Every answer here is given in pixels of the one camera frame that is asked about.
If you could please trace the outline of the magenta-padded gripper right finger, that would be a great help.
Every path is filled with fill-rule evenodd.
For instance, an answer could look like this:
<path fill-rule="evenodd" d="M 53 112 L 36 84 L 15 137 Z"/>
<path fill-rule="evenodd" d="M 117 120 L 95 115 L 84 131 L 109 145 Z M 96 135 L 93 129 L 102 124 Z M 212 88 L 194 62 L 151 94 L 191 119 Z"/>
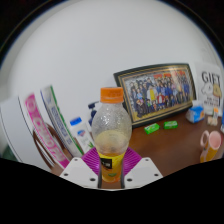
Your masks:
<path fill-rule="evenodd" d="M 162 177 L 163 175 L 149 157 L 142 158 L 133 149 L 127 149 L 122 160 L 122 189 L 143 187 Z"/>

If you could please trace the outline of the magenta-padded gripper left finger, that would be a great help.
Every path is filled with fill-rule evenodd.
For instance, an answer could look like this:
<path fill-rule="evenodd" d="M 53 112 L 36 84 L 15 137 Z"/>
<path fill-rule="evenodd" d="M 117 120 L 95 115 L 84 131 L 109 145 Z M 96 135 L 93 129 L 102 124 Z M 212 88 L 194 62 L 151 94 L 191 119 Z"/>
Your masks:
<path fill-rule="evenodd" d="M 92 148 L 81 158 L 74 157 L 60 177 L 85 188 L 99 189 L 102 172 L 97 150 Z"/>

